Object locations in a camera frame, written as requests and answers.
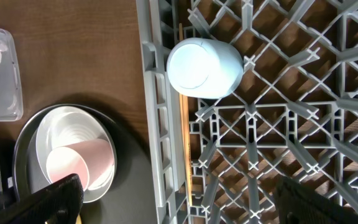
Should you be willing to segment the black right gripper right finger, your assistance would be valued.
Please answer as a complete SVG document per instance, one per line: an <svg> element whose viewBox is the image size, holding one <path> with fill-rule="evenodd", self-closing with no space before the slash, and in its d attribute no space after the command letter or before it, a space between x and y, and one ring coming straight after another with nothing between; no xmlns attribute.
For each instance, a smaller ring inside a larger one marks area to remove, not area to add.
<svg viewBox="0 0 358 224"><path fill-rule="evenodd" d="M273 198L280 224L358 224L358 215L288 177L279 179Z"/></svg>

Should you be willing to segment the white round plate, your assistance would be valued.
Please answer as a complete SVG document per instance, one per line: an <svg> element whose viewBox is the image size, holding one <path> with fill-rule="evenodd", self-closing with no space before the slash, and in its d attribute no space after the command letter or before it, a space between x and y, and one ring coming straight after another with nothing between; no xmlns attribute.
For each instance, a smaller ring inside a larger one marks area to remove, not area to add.
<svg viewBox="0 0 358 224"><path fill-rule="evenodd" d="M41 120L35 139L35 150L39 166L45 178L46 160L49 153L61 146L82 141L103 139L110 143L114 155L114 165L107 184L96 190L83 190L85 203L99 200L110 188L117 168L116 148L106 127L92 114L77 106L59 106L50 110Z"/></svg>

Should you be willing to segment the light blue plastic cup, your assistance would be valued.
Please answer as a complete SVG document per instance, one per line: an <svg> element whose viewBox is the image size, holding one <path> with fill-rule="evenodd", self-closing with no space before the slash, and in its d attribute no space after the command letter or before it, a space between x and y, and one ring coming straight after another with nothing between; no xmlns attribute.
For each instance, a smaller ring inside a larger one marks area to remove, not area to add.
<svg viewBox="0 0 358 224"><path fill-rule="evenodd" d="M229 43L193 37L174 46L167 60L167 75L182 95L219 99L239 86L244 62Z"/></svg>

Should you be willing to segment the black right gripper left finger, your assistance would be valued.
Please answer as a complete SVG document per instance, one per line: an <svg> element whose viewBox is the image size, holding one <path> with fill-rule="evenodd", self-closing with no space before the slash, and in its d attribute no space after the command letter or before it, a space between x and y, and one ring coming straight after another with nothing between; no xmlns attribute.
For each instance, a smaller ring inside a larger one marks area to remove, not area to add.
<svg viewBox="0 0 358 224"><path fill-rule="evenodd" d="M83 205L83 187L70 174L29 197L0 210L0 223L76 223Z"/></svg>

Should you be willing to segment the pink plastic cup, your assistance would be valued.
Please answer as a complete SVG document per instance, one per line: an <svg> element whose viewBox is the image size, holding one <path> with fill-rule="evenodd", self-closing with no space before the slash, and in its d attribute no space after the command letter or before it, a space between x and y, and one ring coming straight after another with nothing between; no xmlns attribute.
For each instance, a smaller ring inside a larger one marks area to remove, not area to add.
<svg viewBox="0 0 358 224"><path fill-rule="evenodd" d="M96 190L107 184L113 165L110 143L93 139L53 149L46 160L46 171L52 183L76 174L83 190Z"/></svg>

